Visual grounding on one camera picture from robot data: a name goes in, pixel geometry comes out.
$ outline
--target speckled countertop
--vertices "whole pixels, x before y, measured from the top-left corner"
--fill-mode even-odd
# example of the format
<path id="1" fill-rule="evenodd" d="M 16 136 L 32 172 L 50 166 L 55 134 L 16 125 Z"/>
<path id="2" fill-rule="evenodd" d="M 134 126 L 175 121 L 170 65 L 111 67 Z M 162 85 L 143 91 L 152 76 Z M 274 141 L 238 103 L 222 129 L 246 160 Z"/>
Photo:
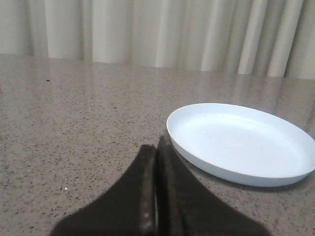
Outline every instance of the speckled countertop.
<path id="1" fill-rule="evenodd" d="M 104 193 L 141 144 L 192 103 L 219 102 L 282 117 L 315 137 L 315 80 L 267 78 L 0 56 L 1 236 L 48 235 Z M 188 164 L 214 194 L 275 236 L 315 235 L 315 173 L 255 188 Z"/>

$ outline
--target white plate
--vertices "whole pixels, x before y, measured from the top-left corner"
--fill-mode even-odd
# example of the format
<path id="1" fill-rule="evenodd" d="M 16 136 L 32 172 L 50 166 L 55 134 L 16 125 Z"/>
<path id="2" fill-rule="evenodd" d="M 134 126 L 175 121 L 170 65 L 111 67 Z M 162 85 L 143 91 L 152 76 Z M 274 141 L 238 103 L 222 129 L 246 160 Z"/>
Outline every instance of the white plate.
<path id="1" fill-rule="evenodd" d="M 255 109 L 193 104 L 175 110 L 167 130 L 186 160 L 232 182 L 282 186 L 315 169 L 315 141 L 297 126 Z"/>

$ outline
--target white curtain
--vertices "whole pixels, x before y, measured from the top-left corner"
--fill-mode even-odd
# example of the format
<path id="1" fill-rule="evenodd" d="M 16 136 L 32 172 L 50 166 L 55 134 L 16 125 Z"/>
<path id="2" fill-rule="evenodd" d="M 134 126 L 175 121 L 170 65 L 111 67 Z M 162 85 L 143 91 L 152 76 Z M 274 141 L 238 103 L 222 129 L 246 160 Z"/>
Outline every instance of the white curtain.
<path id="1" fill-rule="evenodd" d="M 0 0 L 0 53 L 315 79 L 315 0 Z"/>

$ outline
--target dark object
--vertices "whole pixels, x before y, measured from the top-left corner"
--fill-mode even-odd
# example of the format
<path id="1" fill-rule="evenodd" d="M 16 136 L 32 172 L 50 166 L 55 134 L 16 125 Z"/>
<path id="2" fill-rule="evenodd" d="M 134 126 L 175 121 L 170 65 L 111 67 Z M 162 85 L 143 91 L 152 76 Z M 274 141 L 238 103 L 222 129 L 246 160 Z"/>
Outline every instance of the dark object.
<path id="1" fill-rule="evenodd" d="M 74 235 L 268 236 L 269 233 L 209 192 L 161 137 L 158 150 L 141 146 L 131 166 L 105 194 L 63 219 L 51 233 L 51 236 Z"/>

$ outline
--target table surface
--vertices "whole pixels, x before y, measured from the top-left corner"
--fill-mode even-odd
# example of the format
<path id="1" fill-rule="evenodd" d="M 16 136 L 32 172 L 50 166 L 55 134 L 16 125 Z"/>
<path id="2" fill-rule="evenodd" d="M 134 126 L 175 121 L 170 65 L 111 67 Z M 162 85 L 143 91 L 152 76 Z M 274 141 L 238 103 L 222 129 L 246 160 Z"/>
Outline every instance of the table surface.
<path id="1" fill-rule="evenodd" d="M 0 56 L 0 235 L 43 236 L 104 193 L 166 119 L 193 103 L 229 103 L 292 122 L 315 137 L 315 80 Z M 315 235 L 315 172 L 250 187 L 186 163 L 221 200 L 275 236 Z"/>

